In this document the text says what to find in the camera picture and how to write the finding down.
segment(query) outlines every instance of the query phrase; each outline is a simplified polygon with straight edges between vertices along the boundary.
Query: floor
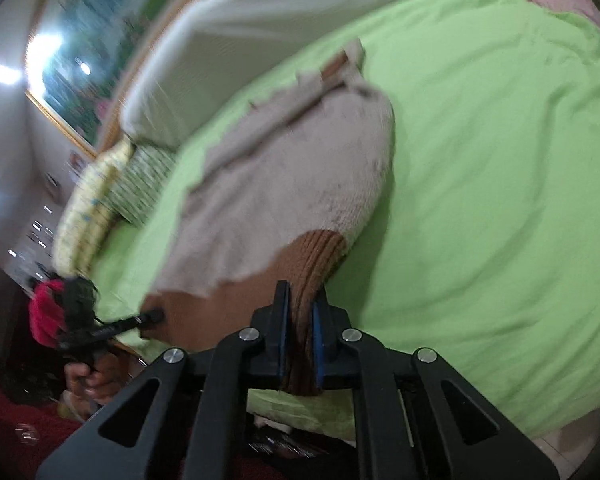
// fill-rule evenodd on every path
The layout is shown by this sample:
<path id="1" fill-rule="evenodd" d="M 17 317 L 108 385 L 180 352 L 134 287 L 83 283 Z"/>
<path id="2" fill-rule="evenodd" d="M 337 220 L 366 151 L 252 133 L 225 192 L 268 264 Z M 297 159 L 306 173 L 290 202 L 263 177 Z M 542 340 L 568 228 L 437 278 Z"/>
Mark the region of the floor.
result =
<path id="1" fill-rule="evenodd" d="M 534 443 L 554 462 L 560 480 L 565 480 L 587 457 L 599 436 L 600 408 L 534 440 Z"/>

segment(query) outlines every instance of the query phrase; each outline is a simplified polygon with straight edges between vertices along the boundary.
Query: pink fabric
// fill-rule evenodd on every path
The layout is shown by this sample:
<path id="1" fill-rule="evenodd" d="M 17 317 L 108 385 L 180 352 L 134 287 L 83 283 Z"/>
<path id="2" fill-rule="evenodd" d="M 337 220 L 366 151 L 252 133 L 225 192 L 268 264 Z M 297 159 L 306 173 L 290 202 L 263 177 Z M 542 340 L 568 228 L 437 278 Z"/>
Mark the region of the pink fabric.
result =
<path id="1" fill-rule="evenodd" d="M 62 292 L 62 280 L 39 283 L 29 301 L 29 328 L 38 343 L 54 348 L 58 328 L 64 326 L 64 312 L 53 297 L 53 292 Z"/>
<path id="2" fill-rule="evenodd" d="M 591 0 L 529 0 L 553 12 L 575 12 L 600 27 L 600 11 Z"/>

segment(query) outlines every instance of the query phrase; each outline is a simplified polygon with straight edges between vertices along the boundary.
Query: light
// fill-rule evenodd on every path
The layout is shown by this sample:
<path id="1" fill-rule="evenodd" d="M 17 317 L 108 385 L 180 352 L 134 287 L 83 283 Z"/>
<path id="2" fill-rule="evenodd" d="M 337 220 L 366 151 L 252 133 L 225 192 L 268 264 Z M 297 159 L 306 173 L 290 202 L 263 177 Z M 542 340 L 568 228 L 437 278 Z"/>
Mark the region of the light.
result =
<path id="1" fill-rule="evenodd" d="M 38 97 L 45 92 L 45 84 L 42 81 L 42 73 L 49 59 L 62 45 L 62 37 L 59 34 L 36 34 L 27 45 L 27 79 L 29 80 L 29 91 Z"/>
<path id="2" fill-rule="evenodd" d="M 12 85 L 20 81 L 22 72 L 14 68 L 9 68 L 0 64 L 0 83 L 5 85 Z"/>

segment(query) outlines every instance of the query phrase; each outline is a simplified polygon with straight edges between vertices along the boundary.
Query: mattress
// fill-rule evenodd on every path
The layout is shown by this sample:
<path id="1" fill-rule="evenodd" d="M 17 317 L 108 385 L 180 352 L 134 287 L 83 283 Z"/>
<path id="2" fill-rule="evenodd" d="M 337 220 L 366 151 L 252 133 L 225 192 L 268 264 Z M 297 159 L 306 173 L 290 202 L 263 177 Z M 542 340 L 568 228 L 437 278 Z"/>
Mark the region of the mattress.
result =
<path id="1" fill-rule="evenodd" d="M 206 148 L 355 36 L 394 106 L 394 162 L 331 303 L 389 348 L 438 350 L 528 436 L 600 406 L 600 30 L 526 0 L 403 0 L 248 85 L 186 143 L 149 223 L 110 235 L 98 316 L 138 310 Z M 250 408 L 352 437 L 346 392 L 251 392 Z"/>

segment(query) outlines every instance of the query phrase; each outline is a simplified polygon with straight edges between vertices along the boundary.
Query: bed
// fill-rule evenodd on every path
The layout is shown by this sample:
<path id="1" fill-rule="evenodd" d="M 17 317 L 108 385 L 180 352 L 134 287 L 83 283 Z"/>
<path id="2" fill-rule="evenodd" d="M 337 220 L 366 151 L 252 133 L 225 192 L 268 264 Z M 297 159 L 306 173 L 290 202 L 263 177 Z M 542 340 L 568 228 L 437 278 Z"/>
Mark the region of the bed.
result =
<path id="1" fill-rule="evenodd" d="M 436 348 L 531 438 L 599 407 L 600 28 L 527 0 L 356 0 L 315 30 L 302 28 L 310 8 L 285 21 L 288 9 L 260 8 L 262 19 L 238 4 L 262 0 L 225 1 L 212 24 L 211 0 L 181 13 L 193 32 L 167 33 L 164 57 L 148 59 L 125 101 L 122 130 L 188 139 L 148 221 L 115 224 L 100 248 L 98 316 L 138 311 L 206 149 L 250 102 L 357 36 L 364 77 L 394 107 L 394 154 L 372 219 L 326 283 L 331 303 L 388 348 Z M 214 60 L 217 31 L 242 35 L 247 56 L 236 46 Z M 267 42 L 272 56 L 257 56 Z M 184 51 L 187 73 L 174 77 Z M 148 359 L 165 348 L 133 333 L 122 342 Z M 354 434 L 345 392 L 251 392 L 249 403 L 298 428 Z"/>

